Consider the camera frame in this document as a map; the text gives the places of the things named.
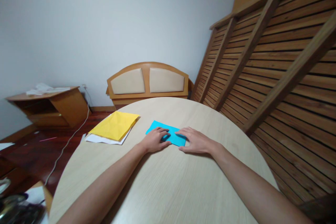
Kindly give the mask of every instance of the beige cushion panel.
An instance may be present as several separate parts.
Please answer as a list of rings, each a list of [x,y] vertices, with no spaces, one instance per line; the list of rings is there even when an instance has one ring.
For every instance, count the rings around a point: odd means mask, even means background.
[[[144,93],[145,82],[143,79],[141,68],[125,72],[111,80],[113,93],[115,95]]]
[[[151,93],[179,92],[184,88],[184,76],[162,68],[149,69],[149,89]]]

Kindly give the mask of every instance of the forearm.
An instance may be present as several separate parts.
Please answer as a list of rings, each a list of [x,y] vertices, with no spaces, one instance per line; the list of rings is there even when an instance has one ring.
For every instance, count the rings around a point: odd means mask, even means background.
[[[288,199],[221,144],[211,148],[210,154],[258,223],[311,223]]]
[[[145,153],[142,146],[135,145],[79,196],[58,223],[100,223]]]

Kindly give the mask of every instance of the electric cord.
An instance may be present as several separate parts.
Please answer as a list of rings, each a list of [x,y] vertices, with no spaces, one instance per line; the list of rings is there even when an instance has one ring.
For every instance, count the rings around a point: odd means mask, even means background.
[[[86,93],[88,94],[88,96],[90,97],[89,92],[86,90],[86,87],[85,87],[84,89],[85,89]],[[69,138],[68,142],[67,142],[66,145],[63,147],[60,156],[56,159],[55,164],[54,164],[54,167],[53,167],[53,169],[51,170],[49,176],[47,177],[47,179],[46,179],[46,181],[45,181],[45,183],[44,183],[45,186],[48,184],[48,180],[49,180],[50,176],[52,175],[52,173],[55,171],[57,162],[58,162],[58,160],[61,158],[61,156],[63,155],[63,152],[64,152],[65,148],[68,146],[70,140],[71,140],[71,139],[74,137],[74,135],[75,135],[75,134],[76,134],[76,133],[83,127],[83,125],[86,123],[87,119],[89,118],[89,112],[90,112],[89,103],[87,103],[87,107],[88,107],[88,108],[87,108],[87,116],[86,116],[86,119],[85,119],[84,123],[79,127],[78,130],[75,131],[75,133]]]

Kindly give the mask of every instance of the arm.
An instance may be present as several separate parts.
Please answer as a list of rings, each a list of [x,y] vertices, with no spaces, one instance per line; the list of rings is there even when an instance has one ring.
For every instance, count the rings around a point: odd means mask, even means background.
[[[258,223],[312,223],[271,184],[235,158],[220,143],[190,127],[183,128],[176,134],[186,136],[190,142],[189,146],[180,147],[179,150],[185,153],[209,153],[214,158]]]
[[[148,152],[160,151],[171,144],[160,143],[168,129],[156,128],[125,156],[104,171],[71,205],[57,222],[72,224],[100,223],[106,216],[134,169]]]

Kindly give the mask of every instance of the oval table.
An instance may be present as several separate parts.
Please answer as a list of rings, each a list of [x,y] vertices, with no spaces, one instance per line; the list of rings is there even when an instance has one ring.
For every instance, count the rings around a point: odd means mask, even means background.
[[[278,190],[252,141],[228,118],[203,104],[160,97],[132,103],[119,111],[141,118],[123,145],[83,142],[78,146],[57,186],[50,224],[56,223],[102,172],[144,138],[153,120],[201,131]],[[257,222],[213,159],[185,154],[170,145],[142,159],[103,223]]]

